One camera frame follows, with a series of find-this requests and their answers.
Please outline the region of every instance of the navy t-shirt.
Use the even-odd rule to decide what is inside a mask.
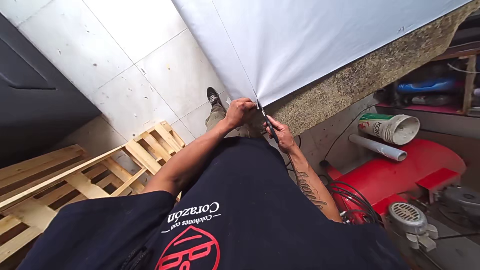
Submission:
[[[19,269],[408,269],[378,225],[327,219],[264,140],[211,156],[176,205],[166,191],[67,205]]]

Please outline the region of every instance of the man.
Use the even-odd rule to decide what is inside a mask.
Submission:
[[[19,269],[407,268],[378,225],[341,223],[287,126],[269,117],[275,130],[266,130],[300,188],[278,151],[244,126],[256,104],[240,98],[225,113],[213,88],[207,93],[208,131],[142,194],[64,207]]]

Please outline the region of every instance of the gray pipe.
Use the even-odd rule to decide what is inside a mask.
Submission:
[[[407,157],[407,153],[405,151],[372,141],[370,139],[358,136],[357,134],[352,134],[348,136],[348,140],[352,143],[358,144],[374,152],[382,154],[389,159],[402,161]]]

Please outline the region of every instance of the scissors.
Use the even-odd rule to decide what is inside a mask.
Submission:
[[[260,101],[257,99],[257,106],[260,110],[262,110],[262,114],[264,115],[265,122],[267,123],[268,127],[270,128],[270,132],[272,133],[272,137],[275,142],[278,144],[278,137],[276,136],[275,129],[273,129],[272,123],[268,120],[267,115],[265,114],[264,108],[260,105]]]

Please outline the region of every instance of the red logo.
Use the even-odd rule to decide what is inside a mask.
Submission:
[[[212,270],[216,270],[220,261],[220,247],[213,235],[189,226],[165,247],[155,270],[176,267],[179,267],[180,270],[189,270],[190,264],[198,259],[202,259],[202,264],[211,263]]]

